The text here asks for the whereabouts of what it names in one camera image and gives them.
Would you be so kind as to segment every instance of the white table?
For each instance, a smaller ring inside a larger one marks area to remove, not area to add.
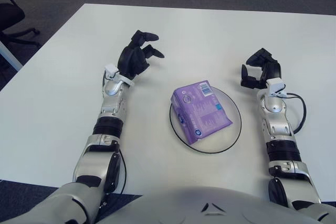
[[[268,198],[257,91],[239,85],[241,64],[264,47],[281,63],[287,91],[306,101],[301,157],[322,200],[336,200],[336,17],[324,15],[83,5],[0,92],[1,179],[57,187],[71,181],[100,110],[104,65],[117,64],[137,29],[158,34],[152,45],[166,58],[149,59],[129,93],[120,141],[125,193],[203,185]],[[218,155],[189,150],[169,124],[174,89],[205,79],[242,114],[240,139]],[[288,109],[296,125],[300,101],[288,101]]]
[[[7,49],[7,47],[1,41],[0,55],[2,55],[16,71],[19,71],[22,68],[22,64],[15,58],[15,56]]]

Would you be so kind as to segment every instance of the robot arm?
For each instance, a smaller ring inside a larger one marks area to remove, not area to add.
[[[260,80],[257,80],[248,76],[243,65],[241,85],[261,89],[257,94],[258,111],[270,160],[269,173],[273,176],[268,184],[270,200],[328,223],[327,216],[332,212],[335,214],[335,209],[321,204],[307,166],[301,160],[295,131],[286,117],[284,99],[288,97],[286,85],[281,80],[280,64],[264,48],[252,55],[246,64],[262,69]]]
[[[31,211],[5,223],[94,223],[106,194],[115,191],[119,181],[121,154],[119,137],[125,122],[126,99],[132,79],[149,64],[146,59],[163,54],[146,41],[158,40],[155,34],[137,31],[124,48],[118,68],[106,66],[103,77],[103,103],[93,133],[76,165],[73,182],[63,185]]]

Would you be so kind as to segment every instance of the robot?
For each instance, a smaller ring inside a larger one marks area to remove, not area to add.
[[[119,137],[129,88],[134,86],[132,80],[148,68],[146,59],[164,58],[151,45],[141,47],[146,41],[158,39],[155,34],[138,30],[122,51],[118,67],[106,66],[101,111],[72,183],[5,224],[92,224],[99,219],[106,195],[118,185],[121,161],[125,166]],[[271,202],[223,188],[179,188],[143,196],[98,223],[336,223],[336,208],[321,203],[307,166],[301,161],[295,133],[304,120],[293,130],[286,118],[285,99],[293,94],[285,91],[280,64],[265,49],[252,55],[246,64],[262,68],[257,80],[248,76],[243,65],[241,85],[260,89],[257,102],[261,130],[273,177],[269,182]]]

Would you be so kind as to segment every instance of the chair base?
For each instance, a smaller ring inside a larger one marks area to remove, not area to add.
[[[29,28],[25,31],[21,31],[19,33],[14,33],[14,34],[4,34],[3,32],[0,32],[0,40],[4,45],[8,45],[9,42],[14,42],[14,43],[19,43],[19,44],[35,45],[37,47],[40,47],[41,44],[36,42],[36,41],[30,41],[30,40],[24,40],[24,39],[17,39],[16,38],[16,37],[26,35],[30,32],[33,32],[36,35],[40,34],[40,31],[36,30],[35,28]]]

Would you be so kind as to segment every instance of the chair leg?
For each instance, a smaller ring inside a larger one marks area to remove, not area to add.
[[[36,35],[40,34],[39,30],[36,30],[35,28],[30,28],[30,29],[27,29],[27,30],[24,30],[24,31],[20,31],[19,33],[7,34],[7,36],[12,37],[12,38],[16,38],[16,37],[26,35],[26,34],[30,33],[31,31]]]
[[[15,43],[20,43],[20,44],[27,44],[27,45],[35,45],[37,47],[40,47],[41,44],[35,41],[29,41],[29,40],[23,40],[23,39],[17,39],[17,38],[12,38],[12,37],[7,37],[9,42],[15,42]]]

